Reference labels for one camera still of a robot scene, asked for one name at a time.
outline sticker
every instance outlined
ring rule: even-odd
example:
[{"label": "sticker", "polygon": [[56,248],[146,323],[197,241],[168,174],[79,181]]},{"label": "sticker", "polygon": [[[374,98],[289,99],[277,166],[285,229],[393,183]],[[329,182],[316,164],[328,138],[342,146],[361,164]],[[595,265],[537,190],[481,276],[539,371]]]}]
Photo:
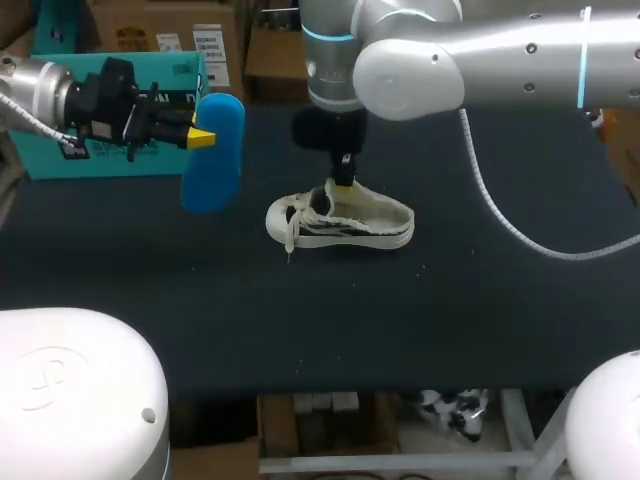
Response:
[{"label": "sticker", "polygon": [[104,122],[98,122],[96,120],[91,120],[91,131],[95,137],[106,138],[107,140],[111,140],[111,125]]},{"label": "sticker", "polygon": [[156,35],[161,52],[181,52],[180,38],[177,33],[158,33]]},{"label": "sticker", "polygon": [[194,25],[193,39],[196,50],[204,55],[205,62],[227,61],[224,39],[222,38],[222,25]]},{"label": "sticker", "polygon": [[136,27],[124,27],[116,30],[118,49],[121,52],[148,52],[149,40],[144,30]]},{"label": "sticker", "polygon": [[204,65],[207,71],[210,87],[230,87],[229,69],[226,63],[207,62]]}]

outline robotic arm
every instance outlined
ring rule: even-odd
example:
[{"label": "robotic arm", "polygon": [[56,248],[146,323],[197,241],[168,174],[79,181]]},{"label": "robotic arm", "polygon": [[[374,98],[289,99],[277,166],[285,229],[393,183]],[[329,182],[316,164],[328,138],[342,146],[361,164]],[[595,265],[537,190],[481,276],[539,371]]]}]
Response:
[{"label": "robotic arm", "polygon": [[460,22],[458,0],[300,0],[300,13],[309,94],[330,112],[640,106],[639,11]]},{"label": "robotic arm", "polygon": [[[0,60],[0,128],[16,129],[82,146],[85,139],[127,145],[133,161],[138,148],[151,139],[179,148],[215,143],[215,134],[193,126],[193,110],[175,110],[156,102],[135,83],[133,64],[108,58],[100,74],[74,81],[69,70],[34,58]],[[74,128],[77,136],[66,132]]]}]

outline shoe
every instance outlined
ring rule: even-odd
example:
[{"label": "shoe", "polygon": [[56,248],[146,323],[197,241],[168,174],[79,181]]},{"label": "shoe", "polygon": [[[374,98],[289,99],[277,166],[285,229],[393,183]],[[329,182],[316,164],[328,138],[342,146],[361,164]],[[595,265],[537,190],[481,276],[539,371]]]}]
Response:
[{"label": "shoe", "polygon": [[413,210],[406,205],[356,181],[348,188],[331,178],[324,187],[274,202],[266,225],[289,254],[295,247],[330,245],[393,250],[409,243],[415,228]]}]

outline black tablecloth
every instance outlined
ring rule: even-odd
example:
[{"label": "black tablecloth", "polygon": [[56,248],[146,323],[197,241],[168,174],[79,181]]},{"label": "black tablecloth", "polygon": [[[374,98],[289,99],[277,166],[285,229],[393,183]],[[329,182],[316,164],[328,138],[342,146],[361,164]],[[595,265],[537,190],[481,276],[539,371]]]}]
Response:
[{"label": "black tablecloth", "polygon": [[[568,263],[523,246],[483,203],[456,113],[371,119],[358,178],[415,209],[409,246],[298,249],[287,264],[266,210],[329,169],[325,154],[292,144],[292,113],[248,112],[241,191],[219,214],[183,211],[177,178],[22,185],[0,235],[0,309],[124,320],[156,350],[176,399],[566,387],[640,347],[640,247]],[[487,184],[527,235],[584,251],[640,232],[581,115],[470,118]]]}]

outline blue sponge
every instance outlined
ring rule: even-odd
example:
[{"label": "blue sponge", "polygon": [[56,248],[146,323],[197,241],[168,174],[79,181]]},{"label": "blue sponge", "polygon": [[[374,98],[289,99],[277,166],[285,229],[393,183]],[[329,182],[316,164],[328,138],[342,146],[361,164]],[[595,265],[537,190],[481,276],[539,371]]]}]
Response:
[{"label": "blue sponge", "polygon": [[192,213],[224,208],[240,183],[245,111],[226,93],[207,95],[196,110],[196,128],[214,132],[216,144],[191,151],[182,177],[182,204]]}]

